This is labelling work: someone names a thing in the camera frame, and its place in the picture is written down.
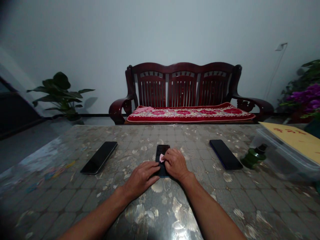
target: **bench armrest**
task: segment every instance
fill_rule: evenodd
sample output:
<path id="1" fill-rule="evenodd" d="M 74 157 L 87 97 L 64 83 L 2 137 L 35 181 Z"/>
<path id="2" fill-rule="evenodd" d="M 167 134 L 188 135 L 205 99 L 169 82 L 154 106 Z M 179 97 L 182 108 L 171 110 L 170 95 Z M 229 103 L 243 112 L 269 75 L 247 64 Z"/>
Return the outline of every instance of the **bench armrest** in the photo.
<path id="1" fill-rule="evenodd" d="M 126 114 L 132 113 L 131 101 L 133 96 L 126 96 L 125 98 L 114 101 L 109 108 L 109 115 L 116 125 L 124 124 L 125 119 L 122 116 L 122 109 Z"/>
<path id="2" fill-rule="evenodd" d="M 257 122 L 263 122 L 274 112 L 273 106 L 265 100 L 259 98 L 246 98 L 238 94 L 234 94 L 232 98 L 237 99 L 237 107 L 246 112 L 250 112 L 254 106 L 257 105 L 260 109 L 260 113 L 255 118 L 255 121 Z"/>

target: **clear plastic container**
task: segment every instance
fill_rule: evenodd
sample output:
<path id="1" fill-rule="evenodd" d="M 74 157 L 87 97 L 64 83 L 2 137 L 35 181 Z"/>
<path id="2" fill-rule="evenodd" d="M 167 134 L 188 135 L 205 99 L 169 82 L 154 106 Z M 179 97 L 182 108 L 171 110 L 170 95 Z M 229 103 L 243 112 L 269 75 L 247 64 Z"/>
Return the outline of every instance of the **clear plastic container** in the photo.
<path id="1" fill-rule="evenodd" d="M 301 153 L 285 144 L 267 129 L 257 129 L 258 135 L 250 144 L 251 148 L 268 145 L 267 159 L 264 163 L 281 179 L 292 181 L 318 181 L 320 180 L 320 165 L 311 161 Z"/>

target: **dark doorway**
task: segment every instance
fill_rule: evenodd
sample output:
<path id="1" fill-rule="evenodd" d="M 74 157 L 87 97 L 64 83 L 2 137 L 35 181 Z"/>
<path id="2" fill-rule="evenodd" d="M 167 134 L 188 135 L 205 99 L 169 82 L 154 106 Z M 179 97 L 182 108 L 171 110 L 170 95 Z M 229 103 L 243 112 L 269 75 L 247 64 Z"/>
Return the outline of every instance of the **dark doorway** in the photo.
<path id="1" fill-rule="evenodd" d="M 42 118 L 9 83 L 0 77 L 0 139 L 33 125 Z"/>

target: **wall outlet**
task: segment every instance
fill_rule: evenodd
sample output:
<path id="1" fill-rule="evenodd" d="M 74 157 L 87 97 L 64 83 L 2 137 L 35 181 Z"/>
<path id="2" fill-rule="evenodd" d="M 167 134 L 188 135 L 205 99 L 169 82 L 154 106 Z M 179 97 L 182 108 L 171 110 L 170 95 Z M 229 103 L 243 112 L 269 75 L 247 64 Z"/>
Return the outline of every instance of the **wall outlet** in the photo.
<path id="1" fill-rule="evenodd" d="M 288 43 L 280 43 L 277 48 L 276 48 L 276 51 L 282 51 L 284 46 L 287 45 Z"/>

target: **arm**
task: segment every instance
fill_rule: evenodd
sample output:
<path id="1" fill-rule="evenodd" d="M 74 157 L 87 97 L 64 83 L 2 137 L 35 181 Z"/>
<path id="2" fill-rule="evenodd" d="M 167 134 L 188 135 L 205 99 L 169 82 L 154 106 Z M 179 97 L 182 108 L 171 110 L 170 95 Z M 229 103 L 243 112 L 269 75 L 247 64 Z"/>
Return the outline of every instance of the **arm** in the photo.
<path id="1" fill-rule="evenodd" d="M 164 157 L 166 170 L 184 188 L 199 221 L 205 239 L 246 238 L 223 208 L 203 189 L 177 149 L 169 149 Z"/>
<path id="2" fill-rule="evenodd" d="M 158 165 L 157 162 L 148 161 L 140 164 L 123 186 L 118 187 L 98 208 L 66 231 L 60 240 L 101 239 L 126 206 L 159 180 L 158 176 L 150 178 L 160 170 Z"/>

